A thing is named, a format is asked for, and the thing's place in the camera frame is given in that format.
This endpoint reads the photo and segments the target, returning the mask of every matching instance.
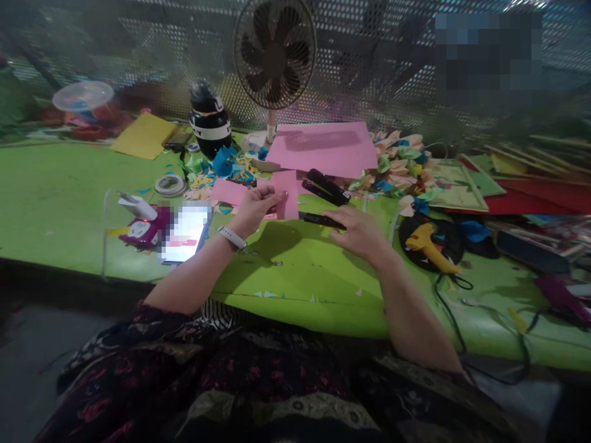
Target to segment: left hand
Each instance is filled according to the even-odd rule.
[[[286,196],[287,192],[276,194],[271,185],[249,189],[240,204],[238,214],[228,223],[228,227],[246,240],[257,231],[263,217],[273,212],[274,206]]]

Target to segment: perforated metal wall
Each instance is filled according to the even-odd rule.
[[[318,35],[308,88],[279,122],[354,121],[405,127],[429,140],[483,132],[522,135],[589,110],[589,2],[527,0],[307,0]],[[435,94],[435,14],[516,13],[544,6],[543,89],[531,106],[441,106]],[[186,118],[198,77],[221,94],[233,125],[264,127],[267,112],[246,95],[233,64],[243,0],[3,0],[0,49],[39,94],[52,89],[28,60],[62,86],[100,79],[131,108]]]

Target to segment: white watch strap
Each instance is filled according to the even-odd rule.
[[[246,245],[248,245],[248,243],[244,241],[244,239],[240,238],[239,235],[237,235],[234,231],[232,231],[230,228],[226,226],[221,226],[217,231],[221,235],[226,237],[228,240],[230,240],[231,243],[234,243],[238,250],[243,250],[246,247]]]

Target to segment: person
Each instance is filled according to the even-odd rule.
[[[246,239],[283,198],[272,186],[249,190],[227,227]],[[463,378],[375,220],[351,206],[324,214],[347,228],[330,238],[375,269],[393,352],[347,378],[321,334],[195,315],[236,253],[216,234],[66,363],[63,402],[35,441],[516,440],[503,411]]]

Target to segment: green table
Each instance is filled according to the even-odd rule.
[[[109,187],[131,193],[153,188],[155,180],[165,172],[181,174],[177,159],[170,153],[150,161],[115,153],[108,147],[75,143],[1,149],[0,255],[100,274],[105,191]],[[161,199],[151,192],[145,197],[152,203]],[[131,220],[116,200],[113,194],[108,205],[109,228],[126,226]],[[301,210],[307,212],[330,209],[327,202],[315,196],[299,196],[299,201]],[[363,201],[355,199],[353,204],[361,208]],[[368,202],[368,212],[377,217],[385,232],[397,204],[389,198]],[[231,217],[216,214],[211,234]],[[372,269],[332,244],[328,232],[329,228],[297,220],[263,222],[259,232],[249,239],[248,249],[256,254],[237,255],[212,296],[313,330],[386,338],[382,298]],[[398,238],[395,249],[400,252]],[[468,350],[522,359],[514,333],[498,315],[465,306],[460,300],[471,298],[503,313],[512,307],[529,321],[533,312],[546,304],[532,282],[533,273],[505,258],[487,260],[467,253],[464,260],[472,263],[472,269],[466,269],[462,276],[474,283],[475,289],[453,290],[446,281],[442,294],[449,300]],[[451,322],[433,293],[436,275],[412,263],[408,266],[427,303],[458,347]],[[156,282],[169,270],[157,263],[155,253],[146,256],[115,237],[108,239],[108,276]],[[529,339],[531,354],[538,363],[591,370],[591,340],[575,327],[542,316]]]

